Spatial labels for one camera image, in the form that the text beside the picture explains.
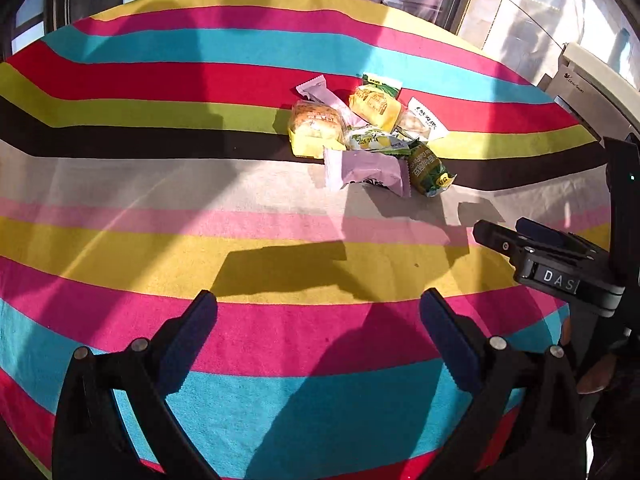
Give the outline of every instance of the green snack wrapper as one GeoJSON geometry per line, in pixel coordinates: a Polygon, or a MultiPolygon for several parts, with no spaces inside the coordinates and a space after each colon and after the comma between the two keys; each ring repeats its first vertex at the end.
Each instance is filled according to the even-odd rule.
{"type": "Polygon", "coordinates": [[[446,190],[456,175],[447,172],[440,159],[427,147],[426,142],[409,143],[409,180],[423,195],[436,196],[446,190]]]}
{"type": "Polygon", "coordinates": [[[362,74],[362,81],[365,85],[373,85],[382,90],[385,94],[390,95],[393,99],[398,98],[398,94],[402,89],[402,82],[390,77],[382,77],[381,75],[365,72],[362,74]]]}

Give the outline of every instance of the pink stripe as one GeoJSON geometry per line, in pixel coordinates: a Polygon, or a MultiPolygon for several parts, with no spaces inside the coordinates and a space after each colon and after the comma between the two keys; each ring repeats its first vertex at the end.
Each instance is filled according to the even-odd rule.
{"type": "Polygon", "coordinates": [[[132,14],[108,22],[85,18],[75,22],[74,27],[93,36],[182,28],[242,28],[343,34],[380,48],[434,59],[516,84],[529,84],[513,70],[480,54],[416,34],[359,22],[338,10],[290,10],[256,6],[193,7],[132,14]]]}
{"type": "MultiPolygon", "coordinates": [[[[131,233],[162,233],[220,238],[304,240],[307,242],[412,243],[434,246],[477,245],[472,228],[435,226],[411,219],[377,219],[297,213],[224,210],[117,209],[22,203],[0,198],[0,216],[59,227],[131,233]]],[[[570,218],[571,230],[608,222],[603,206],[570,218]]],[[[553,225],[564,228],[564,221],[553,225]]]]}
{"type": "Polygon", "coordinates": [[[0,368],[0,416],[17,439],[51,469],[54,416],[0,368]]]}
{"type": "MultiPolygon", "coordinates": [[[[0,273],[0,295],[11,306],[54,332],[106,351],[152,336],[189,304],[74,282],[6,258],[0,258],[0,273]]],[[[524,286],[447,299],[487,335],[516,332],[562,305],[524,286]]],[[[437,356],[420,322],[417,300],[318,306],[220,303],[216,327],[193,369],[256,377],[331,375],[437,356]]]]}

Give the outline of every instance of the screw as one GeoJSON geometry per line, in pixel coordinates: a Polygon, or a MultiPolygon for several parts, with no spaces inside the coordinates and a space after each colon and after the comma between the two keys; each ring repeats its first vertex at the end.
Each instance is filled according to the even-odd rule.
{"type": "Polygon", "coordinates": [[[134,352],[142,352],[143,350],[146,350],[146,347],[148,346],[149,346],[149,341],[144,337],[139,337],[138,339],[134,339],[133,342],[131,343],[131,349],[134,352]]]}
{"type": "Polygon", "coordinates": [[[558,359],[562,359],[564,357],[564,350],[561,346],[553,345],[549,347],[549,353],[553,357],[557,357],[558,359]]]}
{"type": "Polygon", "coordinates": [[[507,342],[499,335],[494,335],[491,339],[489,339],[489,345],[491,345],[491,348],[494,348],[496,350],[504,350],[505,348],[507,348],[507,342]]]}
{"type": "Polygon", "coordinates": [[[81,346],[79,348],[76,348],[76,350],[74,351],[74,358],[78,360],[84,359],[88,355],[89,355],[89,349],[86,346],[81,346]]]}

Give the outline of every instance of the black stripe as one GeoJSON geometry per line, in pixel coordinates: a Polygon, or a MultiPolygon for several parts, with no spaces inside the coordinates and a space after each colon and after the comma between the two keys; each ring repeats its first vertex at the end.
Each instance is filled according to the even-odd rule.
{"type": "Polygon", "coordinates": [[[482,191],[527,186],[559,176],[592,170],[607,163],[604,148],[590,142],[577,148],[549,155],[463,160],[443,158],[451,173],[457,173],[455,183],[482,191]]]}
{"type": "MultiPolygon", "coordinates": [[[[65,126],[52,128],[0,98],[0,136],[34,156],[71,158],[239,158],[322,164],[291,153],[289,137],[235,130],[65,126]]],[[[492,191],[526,186],[590,170],[606,163],[591,142],[551,155],[492,160],[443,159],[456,184],[492,191]]]]}
{"type": "Polygon", "coordinates": [[[65,126],[53,128],[0,98],[0,138],[34,156],[71,158],[241,158],[316,162],[291,153],[289,137],[233,130],[65,126]]]}

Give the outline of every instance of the yellow snack package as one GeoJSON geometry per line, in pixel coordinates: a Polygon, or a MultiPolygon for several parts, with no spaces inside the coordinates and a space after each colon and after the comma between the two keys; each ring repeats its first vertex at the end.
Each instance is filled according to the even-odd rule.
{"type": "Polygon", "coordinates": [[[344,124],[333,108],[310,101],[298,101],[291,109],[289,140],[295,156],[323,158],[322,150],[346,150],[344,124]]]}
{"type": "Polygon", "coordinates": [[[390,134],[396,125],[402,105],[396,100],[402,83],[365,73],[364,85],[349,96],[349,108],[364,120],[390,134]]]}

